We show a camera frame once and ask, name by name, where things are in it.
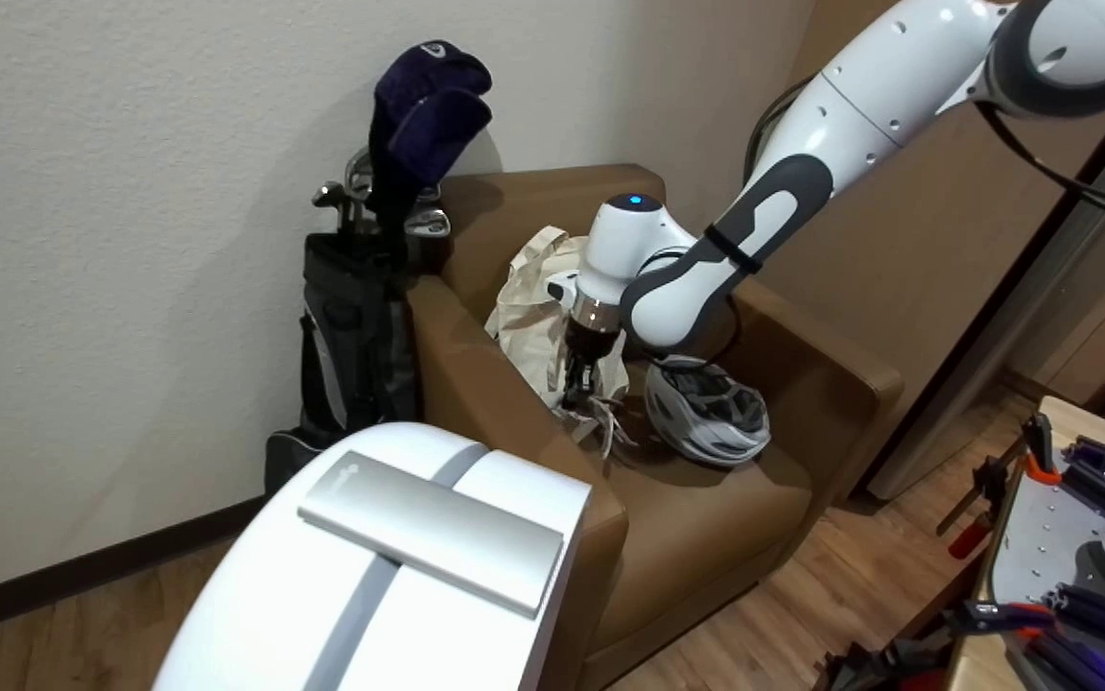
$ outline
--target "brown armchair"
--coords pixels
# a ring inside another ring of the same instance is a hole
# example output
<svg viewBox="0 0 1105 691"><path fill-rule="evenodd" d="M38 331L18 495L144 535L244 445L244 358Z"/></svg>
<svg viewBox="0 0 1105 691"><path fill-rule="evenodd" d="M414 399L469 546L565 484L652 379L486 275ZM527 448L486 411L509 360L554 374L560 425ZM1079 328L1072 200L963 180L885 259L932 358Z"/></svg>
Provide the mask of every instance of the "brown armchair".
<svg viewBox="0 0 1105 691"><path fill-rule="evenodd" d="M739 342L720 363L762 393L770 448L719 472L641 442L601 472L560 434L485 317L533 230L584 236L614 193L664 196L664 183L637 164L449 180L453 259L410 289L426 420L596 488L546 688L607 688L781 563L876 458L900 388L894 370L743 280Z"/></svg>

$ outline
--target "wooden floor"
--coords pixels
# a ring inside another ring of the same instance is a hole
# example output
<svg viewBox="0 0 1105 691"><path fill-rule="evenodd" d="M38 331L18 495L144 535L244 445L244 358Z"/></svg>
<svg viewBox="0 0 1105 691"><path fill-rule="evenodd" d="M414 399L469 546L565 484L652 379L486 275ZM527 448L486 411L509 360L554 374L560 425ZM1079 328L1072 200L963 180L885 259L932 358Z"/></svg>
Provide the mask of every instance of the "wooden floor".
<svg viewBox="0 0 1105 691"><path fill-rule="evenodd" d="M813 688L825 653L881 649L963 563L932 527L972 488L972 470L1001 452L1028 411L992 395L968 413L960 448L880 511L836 508L762 587L719 610L614 691ZM0 688L151 688L164 649L225 546L0 622Z"/></svg>

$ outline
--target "baseboard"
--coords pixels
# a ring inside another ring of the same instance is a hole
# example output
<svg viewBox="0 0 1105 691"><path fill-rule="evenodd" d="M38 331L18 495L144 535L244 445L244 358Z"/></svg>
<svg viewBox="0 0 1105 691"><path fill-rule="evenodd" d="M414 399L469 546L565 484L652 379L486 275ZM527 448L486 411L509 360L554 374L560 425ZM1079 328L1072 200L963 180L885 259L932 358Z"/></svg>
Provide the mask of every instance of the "baseboard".
<svg viewBox="0 0 1105 691"><path fill-rule="evenodd" d="M96 582L132 576L139 567L160 563L175 553L212 546L212 543L225 543L234 535L243 535L249 527L249 517L263 508L263 498L244 498L237 508L18 576L0 582L0 622L17 617L22 610L70 600L77 593L88 593Z"/></svg>

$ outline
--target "white wall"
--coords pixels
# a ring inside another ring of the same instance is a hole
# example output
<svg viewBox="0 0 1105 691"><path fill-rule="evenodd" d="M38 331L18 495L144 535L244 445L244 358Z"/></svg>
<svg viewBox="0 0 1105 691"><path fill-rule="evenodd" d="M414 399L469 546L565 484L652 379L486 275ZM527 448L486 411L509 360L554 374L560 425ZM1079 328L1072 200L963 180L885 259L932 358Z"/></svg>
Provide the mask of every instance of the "white wall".
<svg viewBox="0 0 1105 691"><path fill-rule="evenodd" d="M294 424L307 196L446 33L494 73L464 170L643 161L738 193L797 0L0 0L0 580L261 490Z"/></svg>

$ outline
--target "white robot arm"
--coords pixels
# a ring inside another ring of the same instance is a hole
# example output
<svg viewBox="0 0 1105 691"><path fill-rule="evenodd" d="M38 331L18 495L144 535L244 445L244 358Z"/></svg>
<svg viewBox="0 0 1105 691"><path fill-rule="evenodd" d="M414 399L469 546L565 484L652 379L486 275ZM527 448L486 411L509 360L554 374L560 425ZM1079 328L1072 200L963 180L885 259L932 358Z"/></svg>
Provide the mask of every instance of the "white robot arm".
<svg viewBox="0 0 1105 691"><path fill-rule="evenodd" d="M789 104L739 196L685 236L660 204L598 207L565 302L588 333L679 348L733 283L940 111L1105 111L1105 0L900 0Z"/></svg>

